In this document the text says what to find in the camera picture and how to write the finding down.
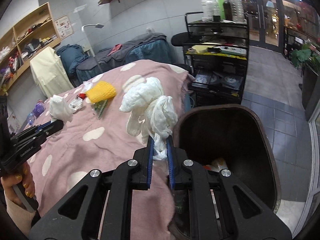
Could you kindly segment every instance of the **trash can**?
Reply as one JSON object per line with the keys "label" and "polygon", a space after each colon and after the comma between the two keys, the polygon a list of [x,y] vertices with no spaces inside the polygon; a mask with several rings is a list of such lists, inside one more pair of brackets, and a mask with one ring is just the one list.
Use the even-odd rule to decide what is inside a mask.
{"label": "trash can", "polygon": [[[228,104],[194,108],[178,120],[173,143],[202,165],[222,157],[244,184],[277,211],[281,190],[276,162],[259,117],[247,107]],[[169,229],[176,227],[174,231],[189,237],[188,194],[176,191],[173,195],[176,212]]]}

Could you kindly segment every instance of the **polka dot blanket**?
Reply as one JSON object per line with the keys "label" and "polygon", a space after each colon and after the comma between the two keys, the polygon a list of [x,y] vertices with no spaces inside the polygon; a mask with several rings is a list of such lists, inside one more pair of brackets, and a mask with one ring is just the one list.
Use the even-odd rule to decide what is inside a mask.
{"label": "polka dot blanket", "polygon": [[[166,96],[171,96],[175,112],[184,112],[184,98],[192,77],[177,66],[140,60],[100,74],[89,80],[111,83],[117,95],[108,102],[102,117],[93,114],[90,101],[73,115],[58,135],[50,136],[42,149],[28,160],[36,185],[39,213],[44,216],[90,170],[102,172],[115,169],[133,157],[135,150],[145,147],[141,137],[126,132],[130,113],[119,111],[122,97],[131,87],[145,82],[147,77],[161,81]],[[60,96],[67,103],[75,99],[83,85]],[[49,99],[46,110],[35,125],[48,122]],[[170,239],[167,225],[174,214],[174,202],[166,186],[166,174],[154,164],[151,188],[134,191],[132,197],[131,239]]]}

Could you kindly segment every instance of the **yellow foam net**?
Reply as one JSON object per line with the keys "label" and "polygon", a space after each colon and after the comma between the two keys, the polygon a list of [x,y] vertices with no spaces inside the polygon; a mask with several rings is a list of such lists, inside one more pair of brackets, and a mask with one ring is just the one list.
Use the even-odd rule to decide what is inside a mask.
{"label": "yellow foam net", "polygon": [[86,95],[92,104],[113,98],[116,94],[115,87],[105,81],[99,81],[95,87],[86,92]]}

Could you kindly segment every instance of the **beige sleeve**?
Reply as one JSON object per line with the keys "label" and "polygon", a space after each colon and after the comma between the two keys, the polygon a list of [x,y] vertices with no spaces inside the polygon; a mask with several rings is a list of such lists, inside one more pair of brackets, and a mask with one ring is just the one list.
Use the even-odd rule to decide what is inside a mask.
{"label": "beige sleeve", "polygon": [[12,221],[21,230],[21,232],[28,237],[31,229],[31,222],[36,212],[30,213],[27,210],[13,203],[7,198],[4,192],[5,202],[7,203],[7,213],[11,217]]}

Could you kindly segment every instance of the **door handle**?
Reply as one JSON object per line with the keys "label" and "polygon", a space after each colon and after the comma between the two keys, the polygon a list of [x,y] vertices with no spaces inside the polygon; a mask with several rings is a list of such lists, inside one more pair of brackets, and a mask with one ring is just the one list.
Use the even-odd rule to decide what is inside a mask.
{"label": "door handle", "polygon": [[265,29],[266,28],[266,22],[265,22],[265,19],[264,19],[263,5],[261,5],[261,10],[262,10],[262,16],[263,16],[263,28]]}
{"label": "door handle", "polygon": [[258,7],[259,28],[261,29],[261,19],[260,19],[261,14],[260,14],[259,5],[257,7]]}

